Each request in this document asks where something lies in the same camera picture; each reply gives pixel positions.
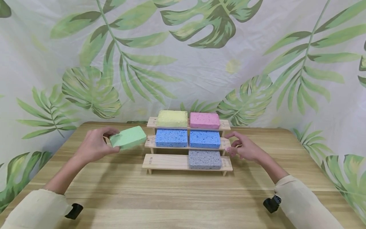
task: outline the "hand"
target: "hand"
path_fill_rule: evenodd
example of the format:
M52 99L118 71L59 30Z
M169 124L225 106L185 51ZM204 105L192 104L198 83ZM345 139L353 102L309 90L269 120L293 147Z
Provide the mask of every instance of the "hand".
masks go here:
M90 162L95 162L106 155L118 153L120 151L120 147L110 147L104 139L104 137L109 138L111 135L118 133L119 130L113 127L89 130L83 142L74 154L74 158L88 164Z
M235 156L236 154L239 154L240 159L247 159L256 163L259 163L261 159L268 156L268 154L264 150L257 146L247 136L240 134L236 131L225 135L225 138L230 138L233 136L237 137L238 140L235 140L231 144L231 147L225 149L230 154L230 156Z

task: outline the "black device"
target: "black device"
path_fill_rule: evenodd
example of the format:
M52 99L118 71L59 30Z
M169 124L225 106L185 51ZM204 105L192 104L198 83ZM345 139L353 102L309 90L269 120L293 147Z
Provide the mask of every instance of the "black device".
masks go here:
M84 209L83 206L77 203L73 203L71 211L67 215L65 215L65 217L68 219L76 219L83 209Z
M275 211L277 211L278 207L280 206L281 201L282 201L281 198L274 195L272 197L272 199L270 199L270 198L265 199L263 202L263 205L266 207L266 209L269 211L269 213L274 213Z

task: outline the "leaf print backdrop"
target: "leaf print backdrop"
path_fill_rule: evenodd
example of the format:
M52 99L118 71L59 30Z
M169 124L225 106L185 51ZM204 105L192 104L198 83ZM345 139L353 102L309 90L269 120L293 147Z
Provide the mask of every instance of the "leaf print backdrop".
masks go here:
M366 0L0 0L0 210L81 123L172 109L293 131L366 223L365 22Z

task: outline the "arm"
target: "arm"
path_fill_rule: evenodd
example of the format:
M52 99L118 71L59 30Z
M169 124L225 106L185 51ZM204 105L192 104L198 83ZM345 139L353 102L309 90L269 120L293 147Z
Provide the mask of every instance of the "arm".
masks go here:
M88 131L74 156L67 161L43 189L29 193L9 214L1 229L52 229L72 207L64 196L76 175L89 163L108 154L118 153L119 147L110 147L103 136L117 134L115 128Z
M275 193L282 199L281 209L297 229L341 229L341 224L321 204L316 195L298 179L289 175L275 160L247 136L232 132L226 138L237 137L226 151L240 159L254 161L263 167L275 183Z

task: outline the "green sponge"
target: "green sponge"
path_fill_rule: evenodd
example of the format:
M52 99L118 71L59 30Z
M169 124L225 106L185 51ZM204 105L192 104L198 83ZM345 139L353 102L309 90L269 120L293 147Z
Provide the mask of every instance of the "green sponge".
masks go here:
M109 140L113 147L120 146L121 149L129 149L146 141L146 134L141 126L135 126L112 135Z

